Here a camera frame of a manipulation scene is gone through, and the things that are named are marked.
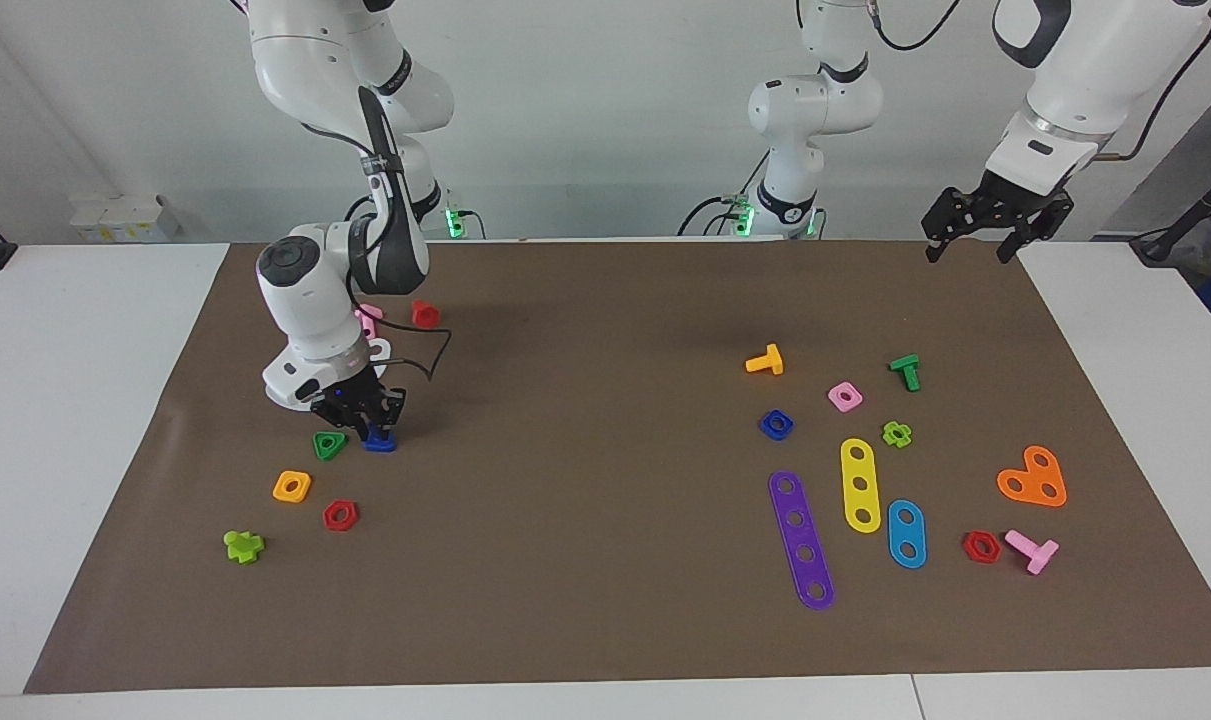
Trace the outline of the black stand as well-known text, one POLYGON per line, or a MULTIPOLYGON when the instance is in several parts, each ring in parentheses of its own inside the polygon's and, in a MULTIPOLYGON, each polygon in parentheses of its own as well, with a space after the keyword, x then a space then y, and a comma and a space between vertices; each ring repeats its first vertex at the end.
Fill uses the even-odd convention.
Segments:
POLYGON ((1157 227, 1154 231, 1137 234, 1129 242, 1130 249, 1144 265, 1157 266, 1167 260, 1175 246, 1186 237, 1186 234, 1193 231, 1209 218, 1211 218, 1211 188, 1167 227, 1157 227))

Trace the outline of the yellow three-hole plate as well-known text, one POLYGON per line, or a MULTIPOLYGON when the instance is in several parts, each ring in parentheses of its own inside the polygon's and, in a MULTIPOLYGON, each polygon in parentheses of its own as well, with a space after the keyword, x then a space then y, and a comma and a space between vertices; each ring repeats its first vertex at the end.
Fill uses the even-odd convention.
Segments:
POLYGON ((851 437, 840 445, 840 486, 844 519, 856 532, 880 529, 880 495, 876 454, 869 442, 851 437))

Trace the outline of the orange heart plate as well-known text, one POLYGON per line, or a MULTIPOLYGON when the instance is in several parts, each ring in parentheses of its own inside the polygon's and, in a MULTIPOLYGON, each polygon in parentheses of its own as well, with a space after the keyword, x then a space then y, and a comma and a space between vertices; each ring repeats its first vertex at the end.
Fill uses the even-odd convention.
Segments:
POLYGON ((1025 468, 999 470, 995 486, 1009 500, 1043 507, 1062 507, 1067 502, 1064 476, 1058 459, 1048 447, 1025 448, 1025 468))

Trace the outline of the brown table mat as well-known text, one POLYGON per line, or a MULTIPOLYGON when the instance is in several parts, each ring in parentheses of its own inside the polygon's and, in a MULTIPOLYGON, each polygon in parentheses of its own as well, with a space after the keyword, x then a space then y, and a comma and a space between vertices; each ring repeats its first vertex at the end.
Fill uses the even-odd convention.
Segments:
POLYGON ((411 368, 394 454, 312 455, 268 401, 285 345, 256 246, 226 250, 67 594, 31 693, 1211 666, 1211 591, 1020 263, 958 242, 436 246, 454 336, 411 368), (777 342, 782 375, 745 361, 777 342), (889 361, 920 356, 919 392, 889 361), (863 394, 839 413, 830 388, 863 394), (775 409, 782 442, 761 432, 775 409), (880 428, 913 430, 906 448, 880 428), (876 454, 880 529, 844 518, 876 454), (1062 507, 999 470, 1048 447, 1062 507), (302 503, 272 499, 308 471, 302 503), (794 592, 768 488, 807 489, 836 588, 794 592), (346 532, 323 528, 358 503, 346 532), (888 552, 916 502, 928 561, 888 552), (1038 577, 1009 529, 1058 552, 1038 577), (226 530, 266 541, 226 559, 226 530), (971 561, 970 530, 1001 541, 971 561))

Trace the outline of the blue two-hole plate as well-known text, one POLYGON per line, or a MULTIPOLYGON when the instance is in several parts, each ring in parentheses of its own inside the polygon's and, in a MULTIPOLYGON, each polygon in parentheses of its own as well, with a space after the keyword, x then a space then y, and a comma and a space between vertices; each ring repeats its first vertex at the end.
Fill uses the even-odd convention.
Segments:
POLYGON ((888 552, 901 568, 919 570, 928 561, 928 525, 920 507, 907 499, 896 499, 886 509, 888 552))

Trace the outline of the white boxes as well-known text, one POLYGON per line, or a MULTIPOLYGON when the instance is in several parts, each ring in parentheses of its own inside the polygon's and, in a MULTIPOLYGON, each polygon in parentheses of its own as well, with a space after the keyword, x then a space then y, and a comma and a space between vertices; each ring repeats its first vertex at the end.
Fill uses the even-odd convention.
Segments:
POLYGON ((85 243, 170 243, 180 224, 157 195, 71 196, 69 224, 85 243))

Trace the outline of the purple four-hole plate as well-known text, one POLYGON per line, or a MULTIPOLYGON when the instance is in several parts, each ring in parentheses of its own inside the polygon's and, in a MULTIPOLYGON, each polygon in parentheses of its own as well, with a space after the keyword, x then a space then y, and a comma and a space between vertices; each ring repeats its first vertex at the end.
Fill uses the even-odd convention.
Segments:
POLYGON ((836 588, 800 477, 793 471, 774 471, 768 488, 798 600, 814 611, 830 609, 836 588))

